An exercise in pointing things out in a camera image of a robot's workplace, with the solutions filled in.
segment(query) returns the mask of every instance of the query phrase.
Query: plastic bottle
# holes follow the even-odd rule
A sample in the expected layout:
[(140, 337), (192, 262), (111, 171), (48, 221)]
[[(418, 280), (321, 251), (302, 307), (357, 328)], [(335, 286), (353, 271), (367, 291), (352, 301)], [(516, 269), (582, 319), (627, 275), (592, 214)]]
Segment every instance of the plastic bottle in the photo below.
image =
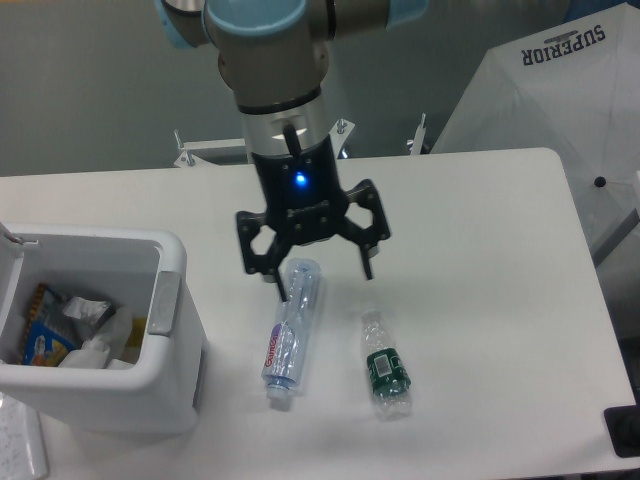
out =
[(411, 413), (411, 380), (375, 307), (368, 307), (362, 313), (362, 345), (371, 392), (381, 416), (392, 418)]
[(108, 362), (122, 355), (131, 333), (132, 319), (131, 308), (120, 307), (91, 340), (86, 340), (81, 349), (69, 352), (58, 367), (104, 368)]
[(287, 264), (284, 282), (289, 301), (278, 305), (262, 369), (269, 399), (284, 401), (300, 385), (320, 276), (320, 266), (312, 260), (291, 259)]

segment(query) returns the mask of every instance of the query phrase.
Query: blue led light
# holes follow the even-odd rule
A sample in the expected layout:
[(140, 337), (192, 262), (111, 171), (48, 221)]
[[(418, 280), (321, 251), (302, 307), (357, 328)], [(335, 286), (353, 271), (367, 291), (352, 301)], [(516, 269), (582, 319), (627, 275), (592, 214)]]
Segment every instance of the blue led light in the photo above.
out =
[(305, 177), (302, 173), (296, 173), (296, 185), (299, 187), (306, 187), (308, 183), (307, 177)]

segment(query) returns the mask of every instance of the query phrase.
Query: gray wall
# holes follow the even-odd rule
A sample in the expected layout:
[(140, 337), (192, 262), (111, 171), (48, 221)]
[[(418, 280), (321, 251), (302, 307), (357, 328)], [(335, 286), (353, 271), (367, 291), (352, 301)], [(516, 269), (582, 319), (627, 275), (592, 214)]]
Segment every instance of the gray wall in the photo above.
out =
[[(433, 0), (421, 20), (331, 45), (331, 119), (357, 156), (444, 127), (486, 50), (559, 23), (557, 1)], [(0, 175), (158, 168), (184, 141), (241, 136), (213, 47), (174, 50), (150, 0), (0, 2)]]

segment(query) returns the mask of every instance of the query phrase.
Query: white umbrella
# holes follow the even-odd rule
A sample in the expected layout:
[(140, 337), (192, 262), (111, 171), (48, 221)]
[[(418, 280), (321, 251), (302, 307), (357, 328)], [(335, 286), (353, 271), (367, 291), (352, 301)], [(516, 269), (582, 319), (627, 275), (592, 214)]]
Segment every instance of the white umbrella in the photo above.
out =
[(620, 5), (489, 50), (433, 152), (525, 147), (562, 158), (590, 246), (635, 208), (640, 10)]

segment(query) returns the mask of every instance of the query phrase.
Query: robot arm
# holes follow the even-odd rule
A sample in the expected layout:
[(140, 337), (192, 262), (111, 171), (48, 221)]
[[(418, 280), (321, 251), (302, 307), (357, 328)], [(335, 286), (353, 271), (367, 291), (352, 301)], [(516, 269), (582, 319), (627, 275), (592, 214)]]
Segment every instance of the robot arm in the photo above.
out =
[[(328, 68), (327, 40), (383, 28), (418, 16), (426, 0), (156, 0), (165, 27), (180, 41), (211, 41), (220, 73), (242, 116), (247, 153), (266, 200), (264, 213), (238, 212), (245, 271), (260, 273), (286, 300), (279, 266), (294, 245), (334, 235), (355, 243), (365, 275), (391, 232), (373, 182), (343, 191), (329, 137), (320, 84)], [(345, 214), (350, 203), (371, 211), (361, 228)], [(275, 236), (258, 255), (262, 227)]]

